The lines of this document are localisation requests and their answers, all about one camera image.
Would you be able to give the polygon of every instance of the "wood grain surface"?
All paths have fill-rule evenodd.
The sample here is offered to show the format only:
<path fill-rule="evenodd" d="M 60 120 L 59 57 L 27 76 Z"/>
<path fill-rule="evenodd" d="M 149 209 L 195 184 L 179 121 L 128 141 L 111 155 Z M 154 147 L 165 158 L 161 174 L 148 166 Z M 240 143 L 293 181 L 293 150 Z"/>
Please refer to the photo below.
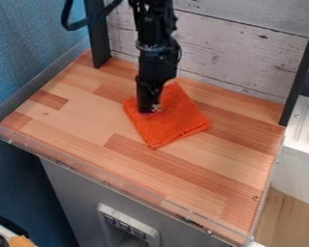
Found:
<path fill-rule="evenodd" d="M 255 239 L 266 247 L 309 246 L 309 205 L 270 188 Z"/>
<path fill-rule="evenodd" d="M 281 144 L 282 105 L 178 78 L 212 129 L 152 151 L 123 110 L 135 74 L 117 58 L 93 69 L 86 52 L 0 123 L 14 133 L 0 134 L 243 244 Z"/>
<path fill-rule="evenodd" d="M 177 8 L 181 1 L 186 0 L 179 0 L 176 3 Z M 237 8 L 232 9 L 234 5 L 241 7 L 247 2 L 250 9 L 246 9 L 257 16 L 259 16 L 257 11 L 251 11 L 252 7 L 255 7 L 253 4 L 262 2 L 265 5 L 268 2 L 242 0 L 235 4 L 224 4 L 228 4 L 229 1 L 216 1 L 216 3 L 224 6 L 226 11 L 235 11 Z M 215 6 L 212 5 L 213 1 L 187 0 L 187 2 L 202 7 Z M 274 2 L 277 8 L 277 5 L 285 5 L 284 2 L 289 0 Z M 277 10 L 280 12 L 277 18 L 282 17 L 284 15 L 282 10 Z M 183 57 L 179 63 L 180 76 L 192 77 L 239 93 L 285 102 L 308 42 L 307 38 L 203 14 L 176 11 L 176 15 L 179 21 L 175 37 L 183 49 Z M 273 20 L 270 14 L 265 14 L 265 17 Z M 127 2 L 122 3 L 109 16 L 108 24 L 111 48 L 116 52 L 115 55 L 126 59 L 136 58 L 137 34 L 132 11 Z"/>

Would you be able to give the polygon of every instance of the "floor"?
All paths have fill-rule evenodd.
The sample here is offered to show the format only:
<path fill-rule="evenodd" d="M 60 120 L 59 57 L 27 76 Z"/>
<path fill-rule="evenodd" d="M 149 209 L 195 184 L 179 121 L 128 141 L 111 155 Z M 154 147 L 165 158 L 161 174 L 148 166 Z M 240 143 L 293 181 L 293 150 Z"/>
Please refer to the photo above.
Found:
<path fill-rule="evenodd" d="M 309 205 L 271 188 L 255 239 L 266 247 L 309 246 Z"/>

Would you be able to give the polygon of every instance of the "clear acrylic panel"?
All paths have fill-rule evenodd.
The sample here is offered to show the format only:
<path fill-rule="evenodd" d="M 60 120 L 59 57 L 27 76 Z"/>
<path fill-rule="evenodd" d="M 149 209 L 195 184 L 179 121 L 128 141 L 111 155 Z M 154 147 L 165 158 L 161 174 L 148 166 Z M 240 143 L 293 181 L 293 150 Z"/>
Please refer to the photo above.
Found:
<path fill-rule="evenodd" d="M 103 171 L 99 167 L 76 159 L 62 151 L 55 150 L 44 143 L 33 140 L 32 138 L 24 136 L 4 126 L 0 126 L 0 140 L 25 151 L 29 151 L 30 153 L 49 160 L 59 166 L 76 171 L 103 186 L 128 195 L 142 203 L 146 203 L 149 206 L 161 210 L 163 213 L 176 217 L 177 219 L 190 224 L 192 227 L 223 241 L 227 241 L 230 244 L 246 246 L 249 241 L 253 239 L 250 235 L 240 233 L 239 231 L 224 226 L 202 214 L 194 212 L 184 206 L 177 205 L 146 188 L 138 186 L 132 181 L 118 178 Z M 161 201 L 160 207 L 157 206 L 157 201 Z"/>

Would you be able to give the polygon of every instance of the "black cable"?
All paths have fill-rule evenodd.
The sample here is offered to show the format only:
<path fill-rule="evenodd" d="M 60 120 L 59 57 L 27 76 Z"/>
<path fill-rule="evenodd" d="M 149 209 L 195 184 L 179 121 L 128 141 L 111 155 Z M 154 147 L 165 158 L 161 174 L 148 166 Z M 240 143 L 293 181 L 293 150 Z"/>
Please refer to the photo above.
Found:
<path fill-rule="evenodd" d="M 81 27 L 91 25 L 92 23 L 100 21 L 102 18 L 108 16 L 122 2 L 123 0 L 114 0 L 112 3 L 107 5 L 101 13 L 77 20 L 73 23 L 69 23 L 70 11 L 73 5 L 73 0 L 67 0 L 62 11 L 62 25 L 68 31 L 75 31 L 77 29 L 80 29 Z"/>

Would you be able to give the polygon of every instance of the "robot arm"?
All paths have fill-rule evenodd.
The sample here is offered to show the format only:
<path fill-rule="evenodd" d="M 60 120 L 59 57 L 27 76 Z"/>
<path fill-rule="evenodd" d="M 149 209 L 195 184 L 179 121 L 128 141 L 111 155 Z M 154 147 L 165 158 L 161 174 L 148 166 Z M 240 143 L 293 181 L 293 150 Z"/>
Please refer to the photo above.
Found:
<path fill-rule="evenodd" d="M 114 0 L 104 12 L 69 24 L 73 0 L 67 0 L 62 13 L 62 24 L 76 30 L 110 14 L 123 0 Z M 136 76 L 137 103 L 140 113 L 153 113 L 159 106 L 164 83 L 177 76 L 182 50 L 172 38 L 177 29 L 173 0 L 128 0 L 133 8 L 138 32 L 136 47 L 140 50 L 139 74 Z"/>

